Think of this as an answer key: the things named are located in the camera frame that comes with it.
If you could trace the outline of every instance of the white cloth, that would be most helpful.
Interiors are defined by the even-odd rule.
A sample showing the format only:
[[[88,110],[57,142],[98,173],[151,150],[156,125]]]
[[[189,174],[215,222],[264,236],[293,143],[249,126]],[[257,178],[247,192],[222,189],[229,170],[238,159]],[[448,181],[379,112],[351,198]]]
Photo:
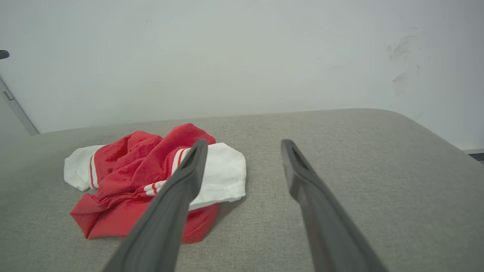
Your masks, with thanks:
[[[64,160],[64,181],[81,191],[91,183],[91,157],[104,145],[79,148]]]
[[[91,172],[91,158],[98,149],[103,147],[90,146],[77,149],[68,158],[65,159],[64,180],[71,186],[85,191],[90,188],[91,175],[96,175],[95,171]],[[184,152],[179,150],[173,160],[172,172],[178,167],[178,158],[181,160],[189,153],[189,149]],[[231,148],[225,143],[215,143],[208,146],[207,161],[202,178],[202,186],[198,196],[190,203],[189,210],[195,210],[210,206],[218,202],[232,202],[245,196],[245,178],[246,178],[245,157],[242,153]],[[161,189],[165,181],[155,183],[157,190]],[[145,186],[147,195],[154,195],[151,185]]]

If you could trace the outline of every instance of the baseboard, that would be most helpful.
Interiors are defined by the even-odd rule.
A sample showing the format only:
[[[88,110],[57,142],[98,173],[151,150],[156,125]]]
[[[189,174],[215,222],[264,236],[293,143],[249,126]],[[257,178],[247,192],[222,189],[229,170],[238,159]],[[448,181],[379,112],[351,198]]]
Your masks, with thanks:
[[[484,148],[481,149],[468,149],[468,150],[462,150],[466,154],[479,154],[479,153],[484,153]]]

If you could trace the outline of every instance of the white wall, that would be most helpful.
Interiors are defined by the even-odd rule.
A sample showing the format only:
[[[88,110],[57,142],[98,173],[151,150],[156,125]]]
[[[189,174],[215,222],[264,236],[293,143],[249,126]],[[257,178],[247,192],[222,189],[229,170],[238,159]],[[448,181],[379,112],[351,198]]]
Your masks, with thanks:
[[[484,148],[482,0],[0,0],[39,132],[368,107]]]

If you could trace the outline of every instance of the gray cushion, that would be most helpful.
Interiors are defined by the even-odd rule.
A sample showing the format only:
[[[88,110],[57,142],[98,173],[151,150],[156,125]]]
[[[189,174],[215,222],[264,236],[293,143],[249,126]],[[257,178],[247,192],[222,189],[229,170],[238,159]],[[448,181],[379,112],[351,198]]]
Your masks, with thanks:
[[[391,271],[477,271],[484,166],[410,119],[351,109],[203,118],[47,133],[2,150],[0,270],[100,271],[121,238],[86,240],[69,211],[82,192],[64,158],[135,130],[192,122],[247,160],[247,196],[224,203],[208,236],[182,245],[177,271],[311,271],[280,140],[296,142]]]

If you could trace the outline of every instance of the red and white clothing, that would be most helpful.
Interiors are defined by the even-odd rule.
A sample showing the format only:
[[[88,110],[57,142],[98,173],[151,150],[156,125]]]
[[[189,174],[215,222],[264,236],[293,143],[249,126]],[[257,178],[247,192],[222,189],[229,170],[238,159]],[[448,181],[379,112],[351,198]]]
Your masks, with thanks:
[[[183,242],[198,242],[210,230],[219,203],[245,195],[244,156],[185,124],[165,138],[142,131],[113,144],[76,150],[65,159],[64,180],[85,191],[71,211],[87,239],[126,236],[198,139],[209,142],[198,196],[190,203]]]

